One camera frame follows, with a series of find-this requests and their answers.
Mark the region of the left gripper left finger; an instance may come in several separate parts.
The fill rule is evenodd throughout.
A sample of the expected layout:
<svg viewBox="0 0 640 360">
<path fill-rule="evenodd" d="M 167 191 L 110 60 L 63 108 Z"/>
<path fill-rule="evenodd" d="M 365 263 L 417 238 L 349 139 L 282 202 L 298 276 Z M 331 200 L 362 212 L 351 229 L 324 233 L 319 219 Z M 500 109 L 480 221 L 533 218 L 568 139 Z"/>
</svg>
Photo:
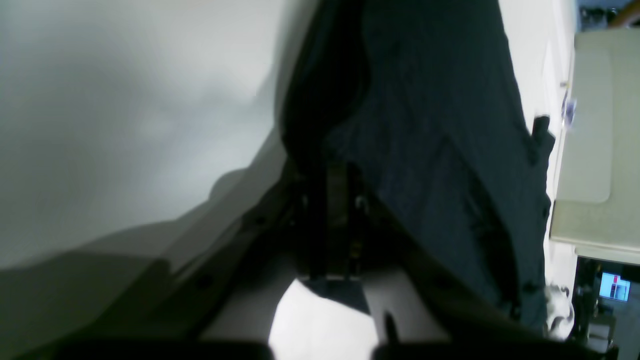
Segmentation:
<svg viewBox="0 0 640 360">
<path fill-rule="evenodd" d="M 147 273 L 82 330 L 23 360 L 272 360 L 279 301 L 326 276 L 326 171 L 281 179 L 178 278 Z"/>
</svg>

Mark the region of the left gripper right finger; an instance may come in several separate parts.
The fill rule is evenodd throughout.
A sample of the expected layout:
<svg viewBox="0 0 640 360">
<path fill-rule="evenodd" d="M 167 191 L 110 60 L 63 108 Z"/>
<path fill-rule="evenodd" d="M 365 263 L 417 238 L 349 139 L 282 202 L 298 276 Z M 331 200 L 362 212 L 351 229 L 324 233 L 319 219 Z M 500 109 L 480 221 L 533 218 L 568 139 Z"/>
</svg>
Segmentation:
<svg viewBox="0 0 640 360">
<path fill-rule="evenodd" d="M 503 314 L 427 254 L 352 165 L 325 171 L 325 278 L 361 285 L 381 344 L 374 360 L 610 360 Z"/>
</svg>

